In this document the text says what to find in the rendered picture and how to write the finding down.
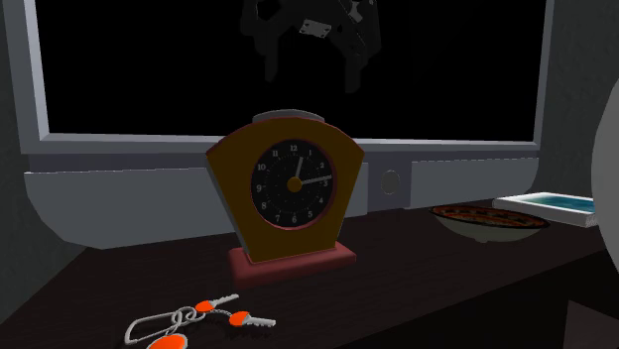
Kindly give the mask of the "dark wooden desk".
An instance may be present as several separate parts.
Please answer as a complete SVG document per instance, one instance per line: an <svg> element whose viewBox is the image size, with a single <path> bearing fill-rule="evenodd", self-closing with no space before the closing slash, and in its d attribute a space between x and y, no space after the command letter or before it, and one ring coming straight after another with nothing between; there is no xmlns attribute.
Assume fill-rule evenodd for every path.
<svg viewBox="0 0 619 349"><path fill-rule="evenodd" d="M276 320L188 325L188 349L562 349L568 325L619 331L619 273L597 228L554 223L479 243L424 209L347 219L357 260L234 291L233 234L88 249L0 324L0 349L146 349L163 314L234 293L227 310Z"/></svg>

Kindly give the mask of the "patterned shallow bowl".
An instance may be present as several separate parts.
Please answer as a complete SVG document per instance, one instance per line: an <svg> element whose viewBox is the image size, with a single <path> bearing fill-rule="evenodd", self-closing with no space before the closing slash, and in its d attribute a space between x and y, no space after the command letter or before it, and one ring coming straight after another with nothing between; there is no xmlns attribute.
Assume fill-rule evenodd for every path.
<svg viewBox="0 0 619 349"><path fill-rule="evenodd" d="M464 204L434 206L429 213L448 230L479 243L515 242L551 225L526 213Z"/></svg>

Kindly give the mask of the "brown clock on red base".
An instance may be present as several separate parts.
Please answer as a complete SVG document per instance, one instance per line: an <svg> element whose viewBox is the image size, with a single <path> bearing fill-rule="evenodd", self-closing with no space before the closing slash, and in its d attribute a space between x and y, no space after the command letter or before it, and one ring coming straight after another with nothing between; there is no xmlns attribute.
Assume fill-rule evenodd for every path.
<svg viewBox="0 0 619 349"><path fill-rule="evenodd" d="M205 156L240 242L228 253L237 289L355 263L338 236L364 152L344 132L305 111L265 112Z"/></svg>

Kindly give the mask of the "large grey monitor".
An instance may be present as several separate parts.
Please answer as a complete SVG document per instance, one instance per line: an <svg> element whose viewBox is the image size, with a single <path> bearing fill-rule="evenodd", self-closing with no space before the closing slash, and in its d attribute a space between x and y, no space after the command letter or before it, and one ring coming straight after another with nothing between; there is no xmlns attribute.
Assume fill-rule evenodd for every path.
<svg viewBox="0 0 619 349"><path fill-rule="evenodd" d="M97 249L229 233L207 172L212 136L58 134L49 129L34 0L2 0L28 197L63 240ZM530 142L363 139L346 215L492 199L527 191Z"/></svg>

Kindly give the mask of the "white book with blue cover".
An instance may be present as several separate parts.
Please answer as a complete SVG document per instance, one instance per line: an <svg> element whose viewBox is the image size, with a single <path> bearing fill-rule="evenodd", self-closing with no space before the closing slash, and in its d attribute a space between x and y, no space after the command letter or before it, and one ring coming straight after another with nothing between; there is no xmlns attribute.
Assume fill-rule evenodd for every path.
<svg viewBox="0 0 619 349"><path fill-rule="evenodd" d="M492 206L583 228L598 225L591 197L534 192L495 198Z"/></svg>

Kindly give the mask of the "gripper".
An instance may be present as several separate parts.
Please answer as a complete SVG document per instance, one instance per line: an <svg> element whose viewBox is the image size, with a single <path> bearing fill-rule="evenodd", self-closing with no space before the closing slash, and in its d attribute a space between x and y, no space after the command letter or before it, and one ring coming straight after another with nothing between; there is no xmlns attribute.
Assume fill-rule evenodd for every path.
<svg viewBox="0 0 619 349"><path fill-rule="evenodd" d="M254 39L256 52L264 57L267 82L278 72L279 38L295 27L321 39L338 37L345 57L345 91L359 89L362 69L381 50L378 0L281 0L282 8L268 21L258 16L261 1L243 0L240 32Z"/></svg>

